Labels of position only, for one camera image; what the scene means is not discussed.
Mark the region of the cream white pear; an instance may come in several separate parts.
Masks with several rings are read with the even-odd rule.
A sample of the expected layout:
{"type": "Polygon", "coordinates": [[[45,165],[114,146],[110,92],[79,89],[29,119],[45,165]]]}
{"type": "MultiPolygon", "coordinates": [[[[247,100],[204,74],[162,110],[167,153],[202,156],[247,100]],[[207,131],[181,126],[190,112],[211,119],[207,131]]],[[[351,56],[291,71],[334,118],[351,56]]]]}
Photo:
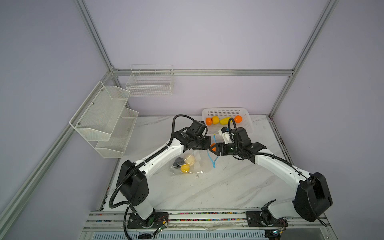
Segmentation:
{"type": "Polygon", "coordinates": [[[190,166],[193,166],[196,163],[196,158],[194,155],[187,155],[184,160],[185,164],[189,164],[190,166]]]}

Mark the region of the black avocado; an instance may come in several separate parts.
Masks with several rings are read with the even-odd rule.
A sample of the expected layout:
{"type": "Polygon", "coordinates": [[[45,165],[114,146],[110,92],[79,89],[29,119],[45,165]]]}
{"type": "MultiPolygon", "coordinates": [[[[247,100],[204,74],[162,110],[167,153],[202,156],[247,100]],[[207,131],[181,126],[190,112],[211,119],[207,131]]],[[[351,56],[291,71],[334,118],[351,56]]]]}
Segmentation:
{"type": "Polygon", "coordinates": [[[175,159],[174,163],[173,163],[173,167],[176,168],[176,169],[180,169],[182,165],[185,164],[185,160],[181,157],[178,157],[175,159]]]}

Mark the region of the clear zip top bag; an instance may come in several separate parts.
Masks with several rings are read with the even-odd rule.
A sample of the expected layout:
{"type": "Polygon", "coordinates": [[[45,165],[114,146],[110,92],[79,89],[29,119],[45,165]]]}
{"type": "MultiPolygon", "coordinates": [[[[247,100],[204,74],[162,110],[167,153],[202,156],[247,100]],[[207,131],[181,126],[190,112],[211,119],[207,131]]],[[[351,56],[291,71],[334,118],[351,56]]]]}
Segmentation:
{"type": "Polygon", "coordinates": [[[182,153],[178,154],[169,163],[170,171],[177,175],[202,175],[216,167],[217,157],[210,152],[210,147],[215,143],[210,136],[203,139],[190,138],[187,134],[180,134],[173,138],[171,146],[181,144],[182,153]]]}

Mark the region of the yellow pear-shaped lemon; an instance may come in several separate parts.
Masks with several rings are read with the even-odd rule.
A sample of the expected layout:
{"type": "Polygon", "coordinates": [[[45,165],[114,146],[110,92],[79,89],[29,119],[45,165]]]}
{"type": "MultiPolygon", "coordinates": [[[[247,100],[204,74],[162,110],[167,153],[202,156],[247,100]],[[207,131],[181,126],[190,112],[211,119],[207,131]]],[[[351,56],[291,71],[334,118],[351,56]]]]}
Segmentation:
{"type": "Polygon", "coordinates": [[[183,164],[181,166],[181,172],[182,173],[189,173],[191,166],[189,164],[183,164]]]}

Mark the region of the large orange fruit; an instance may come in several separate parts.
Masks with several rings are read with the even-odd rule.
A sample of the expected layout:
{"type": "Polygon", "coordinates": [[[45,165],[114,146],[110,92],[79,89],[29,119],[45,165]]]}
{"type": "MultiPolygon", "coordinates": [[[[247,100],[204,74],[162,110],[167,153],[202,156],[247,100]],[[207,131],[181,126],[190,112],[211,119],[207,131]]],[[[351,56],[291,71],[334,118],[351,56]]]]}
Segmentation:
{"type": "Polygon", "coordinates": [[[211,118],[206,118],[206,125],[211,126],[213,124],[213,120],[211,118]]]}

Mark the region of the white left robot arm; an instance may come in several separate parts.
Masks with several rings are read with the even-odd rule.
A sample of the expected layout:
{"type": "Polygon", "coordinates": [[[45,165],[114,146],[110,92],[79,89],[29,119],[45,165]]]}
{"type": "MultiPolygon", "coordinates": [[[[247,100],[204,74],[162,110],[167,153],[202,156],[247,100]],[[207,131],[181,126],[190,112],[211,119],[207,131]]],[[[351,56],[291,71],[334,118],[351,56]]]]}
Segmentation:
{"type": "Polygon", "coordinates": [[[151,153],[149,156],[135,162],[123,163],[109,207],[117,208],[128,205],[142,220],[151,219],[155,210],[148,200],[150,193],[148,180],[164,165],[181,156],[188,150],[202,151],[211,146],[210,136],[190,136],[183,131],[177,131],[171,144],[151,153]]]}

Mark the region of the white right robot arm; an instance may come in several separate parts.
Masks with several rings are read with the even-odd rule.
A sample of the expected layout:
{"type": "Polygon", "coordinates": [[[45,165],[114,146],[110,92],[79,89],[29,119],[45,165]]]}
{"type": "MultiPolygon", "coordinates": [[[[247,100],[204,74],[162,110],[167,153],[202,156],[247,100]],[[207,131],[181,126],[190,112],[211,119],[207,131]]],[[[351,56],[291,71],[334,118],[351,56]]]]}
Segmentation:
{"type": "Polygon", "coordinates": [[[320,216],[333,205],[333,200],[324,175],[304,171],[283,158],[274,155],[261,143],[237,147],[235,143],[214,143],[209,151],[216,156],[233,156],[249,160],[283,180],[295,191],[293,198],[271,200],[260,213],[260,224],[272,226],[285,217],[301,217],[308,222],[319,221],[320,216]]]}

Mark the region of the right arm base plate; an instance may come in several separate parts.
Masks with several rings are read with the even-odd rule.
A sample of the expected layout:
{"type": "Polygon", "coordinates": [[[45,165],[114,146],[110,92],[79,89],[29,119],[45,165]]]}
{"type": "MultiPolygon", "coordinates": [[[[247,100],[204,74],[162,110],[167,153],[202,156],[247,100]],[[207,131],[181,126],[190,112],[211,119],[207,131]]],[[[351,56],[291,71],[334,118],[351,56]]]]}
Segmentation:
{"type": "Polygon", "coordinates": [[[267,211],[247,211],[246,219],[249,227],[286,227],[285,218],[275,219],[267,211]]]}

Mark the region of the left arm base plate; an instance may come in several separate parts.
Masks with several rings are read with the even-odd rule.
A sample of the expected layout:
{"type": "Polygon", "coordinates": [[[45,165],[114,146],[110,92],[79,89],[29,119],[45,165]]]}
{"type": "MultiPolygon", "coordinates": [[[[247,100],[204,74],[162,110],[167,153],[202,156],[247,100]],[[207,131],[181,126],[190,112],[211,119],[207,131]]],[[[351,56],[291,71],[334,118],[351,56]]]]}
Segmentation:
{"type": "Polygon", "coordinates": [[[147,219],[142,219],[138,214],[130,213],[127,220],[128,229],[158,229],[168,222],[169,213],[153,212],[147,219]]]}

